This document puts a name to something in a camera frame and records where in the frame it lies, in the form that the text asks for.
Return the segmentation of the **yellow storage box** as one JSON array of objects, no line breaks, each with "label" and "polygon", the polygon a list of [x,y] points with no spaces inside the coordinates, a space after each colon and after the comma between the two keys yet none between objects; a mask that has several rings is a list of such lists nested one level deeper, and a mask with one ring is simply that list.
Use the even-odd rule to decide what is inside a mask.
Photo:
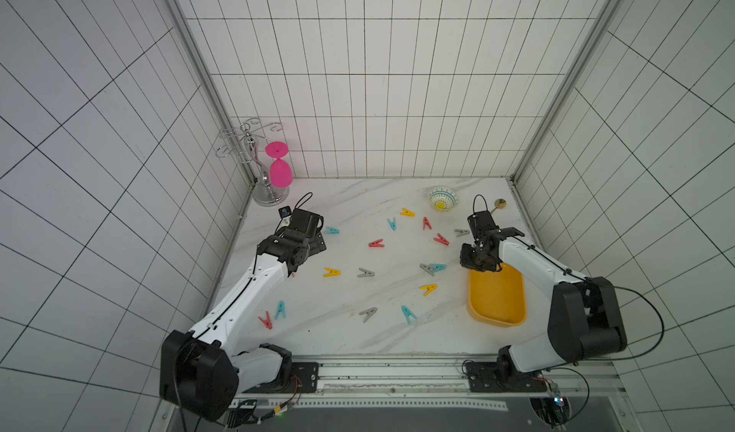
[{"label": "yellow storage box", "polygon": [[484,324],[502,328],[526,322],[524,277],[514,267],[501,264],[501,270],[471,270],[468,280],[467,309],[470,316]]}]

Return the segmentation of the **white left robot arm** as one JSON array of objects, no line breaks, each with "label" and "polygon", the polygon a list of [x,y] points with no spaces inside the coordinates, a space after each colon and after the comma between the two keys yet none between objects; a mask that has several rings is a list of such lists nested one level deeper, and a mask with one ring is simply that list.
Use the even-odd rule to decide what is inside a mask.
[{"label": "white left robot arm", "polygon": [[213,422],[239,393],[292,383],[289,351],[270,343],[239,350],[237,344],[270,290],[327,249],[322,229],[323,216],[291,211],[289,223],[258,244],[252,265],[219,304],[189,331],[167,336],[161,349],[161,399]]}]

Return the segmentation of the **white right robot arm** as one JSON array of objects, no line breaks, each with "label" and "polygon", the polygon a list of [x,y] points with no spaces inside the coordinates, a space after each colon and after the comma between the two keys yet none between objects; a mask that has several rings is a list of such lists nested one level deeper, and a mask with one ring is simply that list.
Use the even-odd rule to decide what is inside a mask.
[{"label": "white right robot arm", "polygon": [[514,227],[501,228],[487,210],[468,218],[474,242],[463,244],[459,261],[470,272],[468,309],[473,318],[514,327],[526,319],[526,285],[549,300],[543,332],[498,351],[503,382],[603,355],[627,346],[627,334],[610,281],[588,278],[524,241]]}]

